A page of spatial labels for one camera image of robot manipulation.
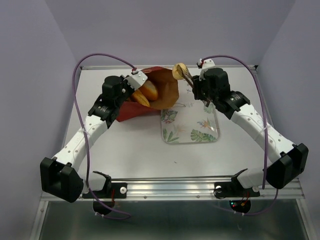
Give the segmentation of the long orange baguette bread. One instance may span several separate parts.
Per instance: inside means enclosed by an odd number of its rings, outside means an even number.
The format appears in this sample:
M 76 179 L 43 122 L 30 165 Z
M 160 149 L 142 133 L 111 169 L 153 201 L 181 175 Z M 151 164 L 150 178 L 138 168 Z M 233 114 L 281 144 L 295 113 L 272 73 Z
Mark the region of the long orange baguette bread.
M 149 101 L 156 101 L 159 97 L 157 87 L 150 80 L 146 80 L 139 90 Z

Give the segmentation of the metal serving tongs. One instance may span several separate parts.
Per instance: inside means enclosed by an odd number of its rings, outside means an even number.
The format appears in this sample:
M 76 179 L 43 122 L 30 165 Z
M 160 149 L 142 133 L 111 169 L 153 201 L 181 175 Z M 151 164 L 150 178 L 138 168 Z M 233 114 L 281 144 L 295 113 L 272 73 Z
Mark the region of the metal serving tongs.
M 190 74 L 189 69 L 186 67 L 186 70 L 184 70 L 184 79 L 187 84 L 191 87 L 193 95 L 194 95 L 194 99 L 196 99 L 196 94 L 194 91 L 194 81 L 193 81 L 193 76 Z

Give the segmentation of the round pale bread roll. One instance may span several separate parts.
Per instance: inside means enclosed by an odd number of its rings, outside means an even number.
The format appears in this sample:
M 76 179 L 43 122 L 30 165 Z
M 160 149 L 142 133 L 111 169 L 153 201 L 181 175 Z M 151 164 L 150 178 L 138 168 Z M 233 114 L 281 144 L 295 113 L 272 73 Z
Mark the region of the round pale bread roll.
M 184 63 L 176 63 L 171 70 L 173 78 L 176 80 L 184 80 L 184 70 L 186 69 L 187 66 Z

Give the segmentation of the red brown paper bag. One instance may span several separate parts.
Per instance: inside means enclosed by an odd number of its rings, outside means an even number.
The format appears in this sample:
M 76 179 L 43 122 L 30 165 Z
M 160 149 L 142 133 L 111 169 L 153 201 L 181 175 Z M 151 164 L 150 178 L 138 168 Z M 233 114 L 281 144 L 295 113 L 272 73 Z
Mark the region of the red brown paper bag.
M 169 109 L 179 98 L 178 80 L 172 70 L 160 66 L 145 68 L 146 82 L 120 107 L 118 122 Z

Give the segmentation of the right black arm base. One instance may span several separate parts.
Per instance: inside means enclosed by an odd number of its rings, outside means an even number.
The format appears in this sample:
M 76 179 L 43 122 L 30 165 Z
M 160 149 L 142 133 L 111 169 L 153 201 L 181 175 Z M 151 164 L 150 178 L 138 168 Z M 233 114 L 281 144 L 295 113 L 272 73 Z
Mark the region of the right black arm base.
M 240 214 L 248 214 L 251 210 L 251 198 L 260 196 L 259 189 L 243 188 L 239 183 L 232 181 L 216 182 L 214 184 L 213 194 L 217 199 L 229 200 L 231 210 Z

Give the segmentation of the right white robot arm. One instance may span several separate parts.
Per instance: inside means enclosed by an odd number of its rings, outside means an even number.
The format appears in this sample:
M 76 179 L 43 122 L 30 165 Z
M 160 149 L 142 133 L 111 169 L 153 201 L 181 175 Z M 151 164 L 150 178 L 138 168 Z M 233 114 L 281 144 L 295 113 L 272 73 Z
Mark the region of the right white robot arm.
M 239 197 L 254 187 L 268 183 L 280 190 L 297 178 L 305 169 L 309 149 L 285 138 L 260 115 L 250 100 L 241 92 L 231 90 L 226 71 L 218 67 L 201 70 L 191 79 L 195 100 L 224 114 L 242 128 L 267 155 L 267 166 L 245 168 L 221 182 L 221 192 L 227 198 Z

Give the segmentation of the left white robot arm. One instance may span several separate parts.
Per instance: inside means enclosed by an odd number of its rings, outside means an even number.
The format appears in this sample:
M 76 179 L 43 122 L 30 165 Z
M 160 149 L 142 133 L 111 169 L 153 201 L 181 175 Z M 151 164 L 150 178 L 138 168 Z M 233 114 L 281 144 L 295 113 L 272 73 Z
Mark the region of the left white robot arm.
M 52 158 L 40 163 L 42 190 L 69 203 L 75 202 L 84 188 L 78 170 L 87 149 L 106 132 L 119 115 L 120 107 L 134 92 L 134 78 L 108 76 L 102 84 L 102 93 L 94 102 L 80 128 L 70 141 Z

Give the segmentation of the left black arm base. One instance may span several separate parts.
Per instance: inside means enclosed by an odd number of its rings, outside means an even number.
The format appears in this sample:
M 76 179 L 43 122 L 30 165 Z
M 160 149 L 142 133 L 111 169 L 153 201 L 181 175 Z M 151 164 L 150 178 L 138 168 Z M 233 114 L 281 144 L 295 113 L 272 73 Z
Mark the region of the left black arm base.
M 110 208 L 115 207 L 115 200 L 126 199 L 127 198 L 128 184 L 126 182 L 105 182 L 101 190 L 95 190 L 93 193 L 95 196 L 102 201 L 105 205 Z M 82 194 L 83 199 L 93 199 L 93 210 L 102 215 L 108 215 L 112 211 L 110 209 L 102 206 L 98 201 L 93 197 L 93 195 L 88 193 Z

